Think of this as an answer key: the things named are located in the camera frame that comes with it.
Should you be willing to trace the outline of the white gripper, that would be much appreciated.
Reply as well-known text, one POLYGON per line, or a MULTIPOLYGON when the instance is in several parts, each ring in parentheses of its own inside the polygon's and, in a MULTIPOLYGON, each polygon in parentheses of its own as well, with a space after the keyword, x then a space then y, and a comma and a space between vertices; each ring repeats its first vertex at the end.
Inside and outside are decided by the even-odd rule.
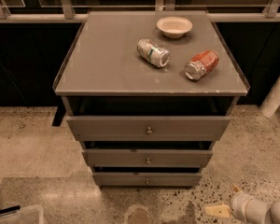
POLYGON ((208 205, 204 208, 205 213, 211 217, 229 218, 231 214, 243 222, 257 222, 257 199, 249 194, 243 193, 235 184, 231 184, 231 189, 236 192, 226 204, 208 205))

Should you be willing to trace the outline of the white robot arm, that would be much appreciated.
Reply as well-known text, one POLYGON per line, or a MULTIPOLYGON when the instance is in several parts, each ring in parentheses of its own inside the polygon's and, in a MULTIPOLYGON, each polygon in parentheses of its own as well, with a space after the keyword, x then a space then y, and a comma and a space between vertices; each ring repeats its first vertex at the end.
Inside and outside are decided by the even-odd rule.
POLYGON ((213 203, 204 208, 210 217, 235 219, 248 224, 280 224, 280 201, 266 203, 232 184, 228 203, 213 203))

